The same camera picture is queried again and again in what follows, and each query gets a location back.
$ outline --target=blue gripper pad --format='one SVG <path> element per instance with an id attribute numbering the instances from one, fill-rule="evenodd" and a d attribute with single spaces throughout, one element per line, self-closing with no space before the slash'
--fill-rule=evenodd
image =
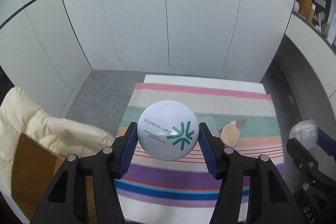
<path id="1" fill-rule="evenodd" d="M 129 135 L 128 141 L 122 154 L 120 155 L 120 168 L 118 171 L 120 178 L 122 178 L 128 172 L 128 168 L 131 164 L 132 157 L 138 143 L 137 124 L 135 124 L 131 133 L 127 134 L 126 132 L 124 137 L 127 137 L 127 135 Z"/>
<path id="2" fill-rule="evenodd" d="M 212 136 L 206 123 L 199 124 L 199 146 L 208 168 L 208 172 L 216 179 L 223 179 L 227 166 L 223 160 L 222 151 L 225 146 L 221 139 Z"/>

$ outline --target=label sticker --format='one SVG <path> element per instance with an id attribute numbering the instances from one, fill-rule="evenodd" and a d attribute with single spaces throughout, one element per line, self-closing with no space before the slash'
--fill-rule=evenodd
<path id="1" fill-rule="evenodd" d="M 303 139 L 308 139 L 310 137 L 313 137 L 316 135 L 316 132 L 315 132 L 315 127 L 312 126 L 312 127 L 308 127 L 308 128 L 305 128 L 302 130 L 302 133 L 303 133 Z"/>
<path id="2" fill-rule="evenodd" d="M 190 121 L 187 122 L 187 128 L 185 130 L 185 136 L 189 139 L 192 140 L 193 137 L 191 137 L 192 134 L 194 134 L 194 130 L 189 132 L 189 128 L 190 128 Z M 171 135 L 171 136 L 167 136 L 167 139 L 174 139 L 174 138 L 180 138 L 183 136 L 184 134 L 184 122 L 181 123 L 181 130 L 177 129 L 176 127 L 173 127 L 173 130 L 175 130 L 178 135 Z M 188 139 L 186 138 L 180 138 L 178 140 L 176 140 L 175 142 L 172 143 L 172 145 L 176 145 L 179 142 L 181 142 L 181 148 L 180 150 L 183 151 L 184 150 L 184 143 L 187 143 L 187 145 L 190 145 L 190 142 L 188 141 Z"/>

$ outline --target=red stripe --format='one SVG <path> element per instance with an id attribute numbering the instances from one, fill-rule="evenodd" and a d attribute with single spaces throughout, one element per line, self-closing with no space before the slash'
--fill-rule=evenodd
<path id="1" fill-rule="evenodd" d="M 199 156 L 203 156 L 202 154 L 188 154 L 188 155 L 199 155 Z M 192 157 L 187 157 L 187 156 L 184 156 L 183 159 L 197 159 L 197 160 L 203 160 L 203 158 L 192 158 Z"/>
<path id="2" fill-rule="evenodd" d="M 139 151 L 139 150 L 136 150 L 136 152 L 140 152 L 140 153 L 147 153 L 145 150 L 144 151 Z M 203 156 L 203 154 L 194 154 L 194 153 L 189 153 L 188 155 L 197 155 L 197 156 Z"/>
<path id="3" fill-rule="evenodd" d="M 218 96 L 229 96 L 229 97 L 271 100 L 270 95 L 263 94 L 263 93 L 237 91 L 237 90 L 221 90 L 221 89 L 201 88 L 201 87 L 198 87 L 198 86 L 187 86 L 187 85 L 137 83 L 137 84 L 135 84 L 134 89 L 135 90 L 141 90 L 141 89 L 162 90 L 162 91 L 184 92 L 184 93 L 194 93 L 194 94 L 204 94 L 204 95 L 218 95 Z"/>
<path id="4" fill-rule="evenodd" d="M 268 153 L 268 152 L 275 152 L 275 151 L 283 151 L 283 149 L 272 150 L 272 151 L 265 151 L 265 152 L 242 153 L 242 155 L 252 155 L 252 154 L 257 154 L 257 153 Z"/>
<path id="5" fill-rule="evenodd" d="M 258 148 L 258 149 L 245 149 L 245 150 L 236 150 L 236 151 L 254 151 L 254 150 L 265 150 L 265 149 L 273 149 L 273 148 L 279 148 L 279 147 L 281 147 L 281 148 L 282 148 L 282 145 L 281 145 L 281 146 L 275 146 L 275 147 Z"/>
<path id="6" fill-rule="evenodd" d="M 134 154 L 136 156 L 139 156 L 139 157 L 144 157 L 144 158 L 150 158 L 150 159 L 154 159 L 153 157 L 151 156 L 144 156 L 144 155 L 138 155 L 138 154 Z M 187 160 L 174 160 L 174 161 L 179 161 L 179 162 L 190 162 L 190 163 L 193 163 L 193 164 L 204 164 L 204 160 L 203 161 L 187 161 Z"/>
<path id="7" fill-rule="evenodd" d="M 144 157 L 144 158 L 150 158 L 150 159 L 154 159 L 153 157 L 151 157 L 151 156 L 144 156 L 144 155 L 138 155 L 138 154 L 135 154 L 134 153 L 134 155 L 136 155 L 136 156 L 139 156 L 139 157 Z M 283 156 L 283 154 L 282 155 L 279 155 L 279 156 L 275 156 L 275 157 L 269 157 L 269 158 L 271 158 L 271 159 L 275 159 L 275 158 L 278 158 L 278 157 L 282 157 Z M 197 160 L 203 160 L 203 159 L 201 159 L 201 158 L 187 158 L 187 159 L 197 159 Z M 174 161 L 179 161 L 179 162 L 190 162 L 190 163 L 193 163 L 193 164 L 204 164 L 205 163 L 205 161 L 186 161 L 186 160 L 174 160 Z"/>
<path id="8" fill-rule="evenodd" d="M 133 181 L 133 182 L 137 182 L 137 183 L 141 183 L 141 184 L 145 184 L 145 185 L 151 185 L 151 186 L 156 186 L 156 187 L 162 187 L 162 188 L 169 188 L 169 189 L 181 189 L 181 190 L 219 190 L 219 188 L 182 188 L 182 187 L 171 187 L 171 186 L 164 186 L 164 185 L 158 185 L 158 184 L 153 184 L 153 183 L 144 183 L 138 180 L 133 180 L 133 179 L 124 179 L 124 180 L 129 180 L 129 181 Z"/>

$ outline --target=green stripe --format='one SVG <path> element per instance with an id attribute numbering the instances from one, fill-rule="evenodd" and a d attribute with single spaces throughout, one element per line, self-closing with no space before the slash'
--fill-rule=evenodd
<path id="1" fill-rule="evenodd" d="M 140 115 L 144 110 L 145 108 L 142 107 L 128 106 L 120 126 L 128 127 L 131 122 L 138 122 Z M 246 125 L 239 128 L 240 138 L 280 136 L 278 120 L 276 117 L 236 116 L 207 113 L 195 113 L 195 115 L 198 119 L 209 116 L 213 117 L 217 127 L 222 127 L 236 118 L 246 118 Z"/>

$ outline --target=clear plastic box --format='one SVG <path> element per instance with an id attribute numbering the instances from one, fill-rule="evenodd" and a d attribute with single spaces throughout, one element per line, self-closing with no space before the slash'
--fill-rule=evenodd
<path id="1" fill-rule="evenodd" d="M 314 147 L 317 143 L 318 129 L 314 120 L 297 123 L 292 127 L 289 138 L 296 138 L 306 149 Z"/>

